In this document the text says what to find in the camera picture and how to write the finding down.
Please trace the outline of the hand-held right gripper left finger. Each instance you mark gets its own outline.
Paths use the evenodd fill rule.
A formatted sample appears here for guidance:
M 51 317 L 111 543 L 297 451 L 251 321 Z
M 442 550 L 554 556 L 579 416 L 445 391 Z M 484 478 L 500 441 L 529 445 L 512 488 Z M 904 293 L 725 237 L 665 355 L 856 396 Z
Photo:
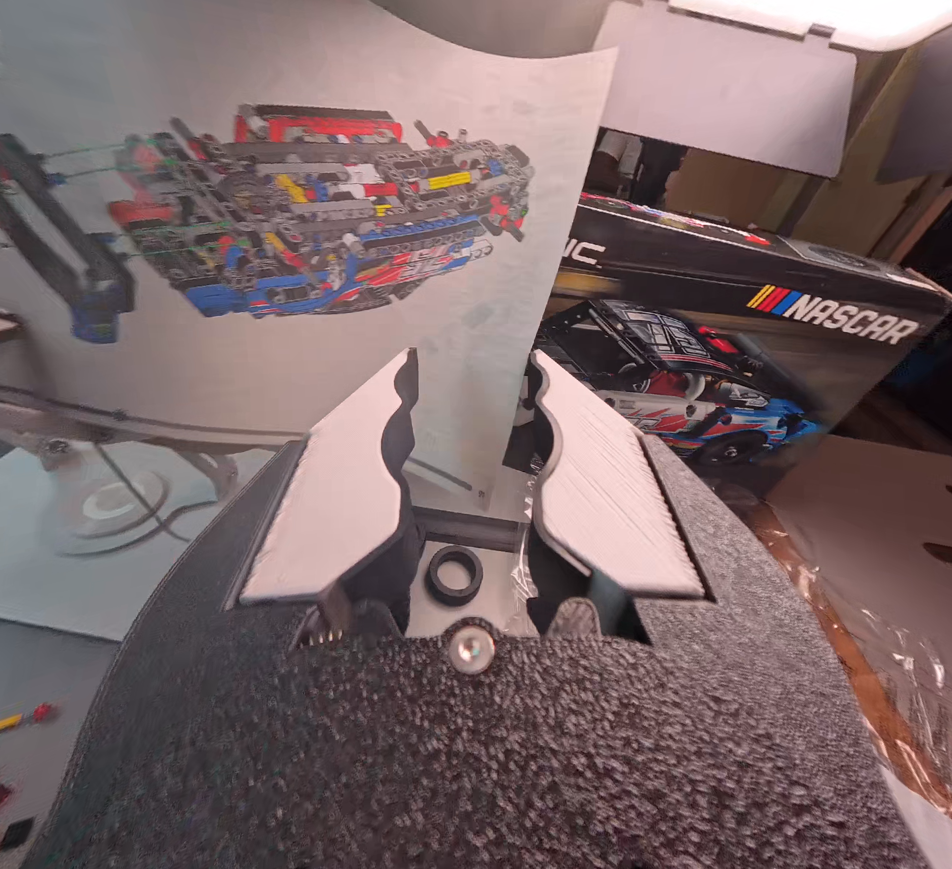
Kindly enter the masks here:
M 344 630 L 361 602 L 377 602 L 406 632 L 419 529 L 404 467 L 418 397 L 407 348 L 309 430 L 252 545 L 241 605 L 318 603 Z

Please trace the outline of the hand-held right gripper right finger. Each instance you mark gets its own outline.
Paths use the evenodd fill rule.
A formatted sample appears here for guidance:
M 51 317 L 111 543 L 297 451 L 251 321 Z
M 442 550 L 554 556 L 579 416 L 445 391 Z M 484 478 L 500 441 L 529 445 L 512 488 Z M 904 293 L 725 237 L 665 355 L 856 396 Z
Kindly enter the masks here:
M 706 600 L 706 577 L 642 433 L 565 367 L 529 364 L 530 618 L 543 635 L 645 635 L 638 601 Z

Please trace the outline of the instruction booklet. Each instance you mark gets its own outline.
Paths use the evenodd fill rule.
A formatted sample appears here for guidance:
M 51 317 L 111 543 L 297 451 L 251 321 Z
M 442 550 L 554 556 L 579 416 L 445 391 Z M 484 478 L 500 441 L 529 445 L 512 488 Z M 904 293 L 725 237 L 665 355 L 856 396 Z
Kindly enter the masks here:
M 379 104 L 405 127 L 514 142 L 530 157 L 526 238 L 494 239 L 391 312 L 203 317 L 135 258 L 120 338 L 67 336 L 64 305 L 13 249 L 2 306 L 36 356 L 2 367 L 2 399 L 204 441 L 307 431 L 405 347 L 421 399 L 412 468 L 487 509 L 530 346 L 576 214 L 613 51 L 527 60 L 475 52 L 367 0 L 2 0 L 2 130 L 44 153 L 180 116 L 213 134 L 240 103 Z

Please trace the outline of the grey desk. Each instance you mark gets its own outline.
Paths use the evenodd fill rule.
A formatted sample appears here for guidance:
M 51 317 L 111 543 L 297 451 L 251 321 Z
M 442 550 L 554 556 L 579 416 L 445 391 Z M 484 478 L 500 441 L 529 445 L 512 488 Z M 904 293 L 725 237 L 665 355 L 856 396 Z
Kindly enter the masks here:
M 2 867 L 926 867 L 839 661 L 719 502 L 634 639 L 319 642 L 226 611 L 230 513 L 116 646 L 2 623 Z

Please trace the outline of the black toy tire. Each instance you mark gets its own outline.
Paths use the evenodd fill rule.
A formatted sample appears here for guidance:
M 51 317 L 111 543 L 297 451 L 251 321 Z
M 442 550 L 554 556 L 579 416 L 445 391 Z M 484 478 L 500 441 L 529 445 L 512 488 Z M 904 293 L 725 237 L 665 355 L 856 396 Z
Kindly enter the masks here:
M 440 570 L 447 563 L 462 566 L 469 581 L 460 588 L 450 587 L 440 576 Z M 428 593 L 438 603 L 449 608 L 460 608 L 472 601 L 481 590 L 483 579 L 482 561 L 468 546 L 446 545 L 430 559 L 425 573 L 424 583 Z

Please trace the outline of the wooden book stand white base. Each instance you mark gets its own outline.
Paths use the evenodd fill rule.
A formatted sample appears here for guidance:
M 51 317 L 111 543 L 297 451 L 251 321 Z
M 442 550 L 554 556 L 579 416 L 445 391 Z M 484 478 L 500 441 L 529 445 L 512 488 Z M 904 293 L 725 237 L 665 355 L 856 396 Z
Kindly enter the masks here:
M 119 641 L 295 432 L 160 423 L 2 384 L 2 622 Z

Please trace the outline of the black toy set box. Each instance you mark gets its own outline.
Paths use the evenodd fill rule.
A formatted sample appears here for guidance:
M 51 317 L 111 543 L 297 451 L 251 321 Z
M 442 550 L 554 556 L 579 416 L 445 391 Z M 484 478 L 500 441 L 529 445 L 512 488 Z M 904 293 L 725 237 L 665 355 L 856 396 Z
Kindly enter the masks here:
M 881 260 L 583 193 L 533 348 L 765 497 L 949 311 Z

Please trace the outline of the pile of small brick pieces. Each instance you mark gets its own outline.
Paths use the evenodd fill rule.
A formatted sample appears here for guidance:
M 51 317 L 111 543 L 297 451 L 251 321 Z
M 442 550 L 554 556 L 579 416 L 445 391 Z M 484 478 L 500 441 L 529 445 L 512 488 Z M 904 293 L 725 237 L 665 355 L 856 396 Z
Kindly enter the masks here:
M 54 791 L 59 759 L 56 714 L 51 703 L 2 714 L 2 855 L 26 845 Z

